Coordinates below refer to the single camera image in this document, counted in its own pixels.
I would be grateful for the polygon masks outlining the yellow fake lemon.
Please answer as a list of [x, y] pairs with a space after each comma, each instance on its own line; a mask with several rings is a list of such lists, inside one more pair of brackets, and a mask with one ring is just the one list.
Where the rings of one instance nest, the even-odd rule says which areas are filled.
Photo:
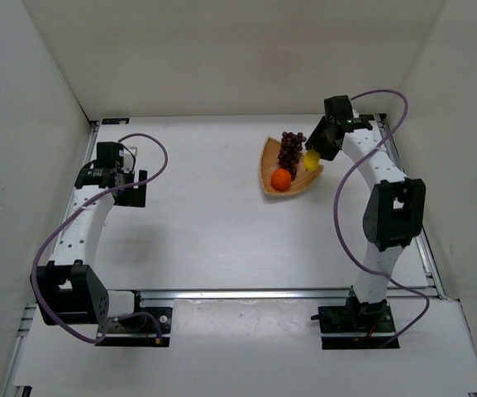
[[320, 162], [321, 156], [315, 150], [309, 150], [305, 153], [303, 157], [303, 165], [307, 171], [314, 171]]

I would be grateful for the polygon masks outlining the purple fake grape bunch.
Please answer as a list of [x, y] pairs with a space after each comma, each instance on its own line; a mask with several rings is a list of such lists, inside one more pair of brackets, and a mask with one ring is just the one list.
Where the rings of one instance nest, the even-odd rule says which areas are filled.
[[298, 163], [303, 150], [303, 144], [307, 138], [302, 132], [283, 132], [278, 154], [278, 164], [282, 169], [286, 169], [295, 179], [297, 175]]

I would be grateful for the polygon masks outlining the orange fake mandarin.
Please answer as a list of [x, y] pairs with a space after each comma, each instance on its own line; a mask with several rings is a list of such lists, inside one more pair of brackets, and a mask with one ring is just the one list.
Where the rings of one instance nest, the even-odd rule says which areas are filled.
[[271, 175], [270, 183], [276, 191], [286, 191], [292, 184], [292, 175], [286, 169], [277, 169]]

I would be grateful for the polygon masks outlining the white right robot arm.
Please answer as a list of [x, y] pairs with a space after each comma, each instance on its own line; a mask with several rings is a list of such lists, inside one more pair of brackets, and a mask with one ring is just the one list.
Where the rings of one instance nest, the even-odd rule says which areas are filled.
[[305, 165], [333, 160], [343, 152], [353, 162], [370, 189], [362, 219], [367, 241], [362, 261], [350, 255], [360, 268], [338, 321], [350, 331], [372, 328], [387, 312], [387, 289], [394, 267], [414, 237], [422, 231], [426, 185], [411, 179], [390, 159], [379, 133], [360, 117], [336, 119], [324, 116], [306, 142]]

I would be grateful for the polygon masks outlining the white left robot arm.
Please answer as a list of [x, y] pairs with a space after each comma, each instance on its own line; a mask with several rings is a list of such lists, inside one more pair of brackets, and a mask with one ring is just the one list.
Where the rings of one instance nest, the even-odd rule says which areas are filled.
[[131, 184], [135, 174], [122, 165], [79, 171], [74, 184], [71, 213], [76, 216], [63, 227], [50, 259], [36, 271], [44, 300], [68, 325], [103, 324], [107, 318], [133, 313], [133, 292], [108, 291], [93, 269], [107, 215], [117, 206], [144, 208], [146, 187], [136, 186], [113, 193], [110, 188]]

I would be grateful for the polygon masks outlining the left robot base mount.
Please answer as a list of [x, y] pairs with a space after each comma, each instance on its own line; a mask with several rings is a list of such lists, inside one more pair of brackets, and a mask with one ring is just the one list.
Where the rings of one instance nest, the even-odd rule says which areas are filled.
[[174, 301], [144, 290], [109, 290], [96, 346], [168, 347]]

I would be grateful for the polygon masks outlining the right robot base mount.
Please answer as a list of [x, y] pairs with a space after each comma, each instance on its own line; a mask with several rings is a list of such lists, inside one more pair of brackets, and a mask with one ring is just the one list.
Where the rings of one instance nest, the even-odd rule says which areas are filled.
[[324, 351], [400, 348], [398, 339], [390, 341], [396, 327], [388, 304], [380, 313], [359, 319], [345, 306], [320, 306], [310, 320], [319, 325]]

